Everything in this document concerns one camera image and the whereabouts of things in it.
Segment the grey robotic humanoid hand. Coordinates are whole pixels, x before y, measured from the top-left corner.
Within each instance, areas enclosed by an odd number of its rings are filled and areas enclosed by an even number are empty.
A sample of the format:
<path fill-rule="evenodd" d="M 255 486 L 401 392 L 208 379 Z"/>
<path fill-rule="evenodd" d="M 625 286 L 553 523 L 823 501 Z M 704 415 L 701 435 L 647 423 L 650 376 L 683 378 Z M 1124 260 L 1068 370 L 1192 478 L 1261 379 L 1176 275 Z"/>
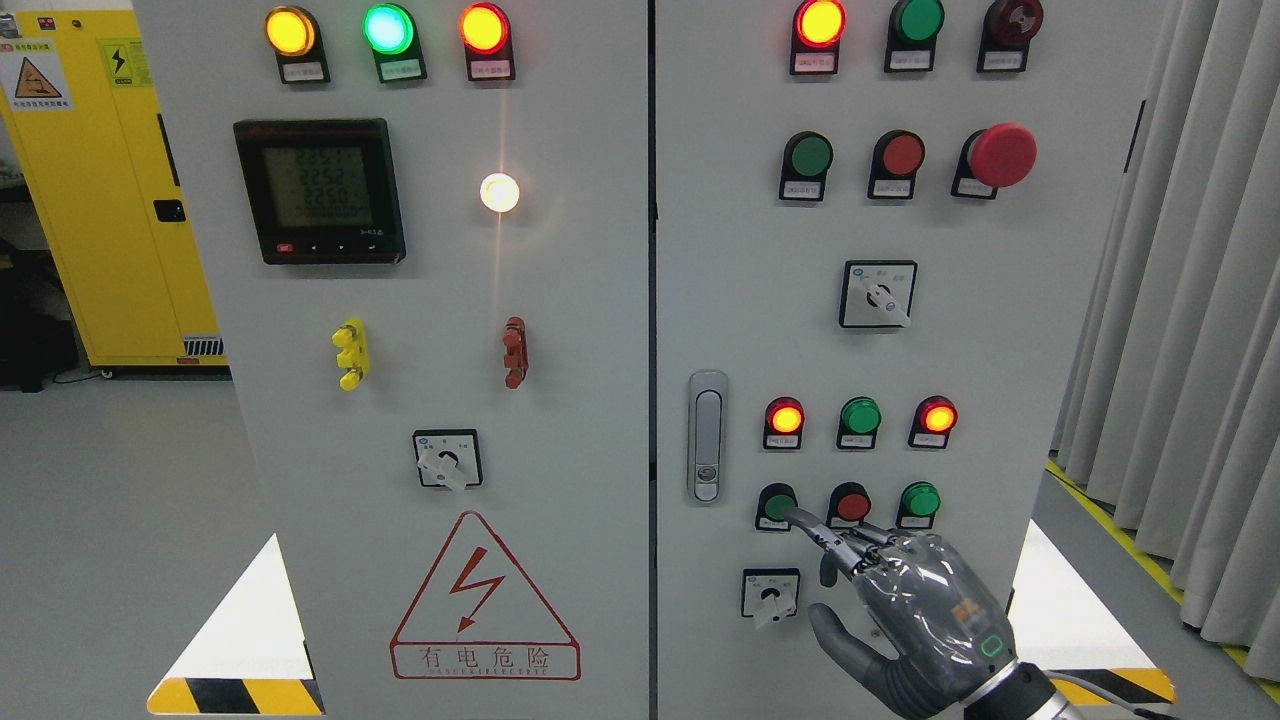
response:
<path fill-rule="evenodd" d="M 835 530 L 800 507 L 783 516 L 823 551 L 820 583 L 849 579 L 899 652 L 888 659 L 858 639 L 826 603 L 808 607 L 818 646 L 890 712 L 928 719 L 973 703 L 1016 664 L 1004 606 L 943 537 L 870 524 Z"/>

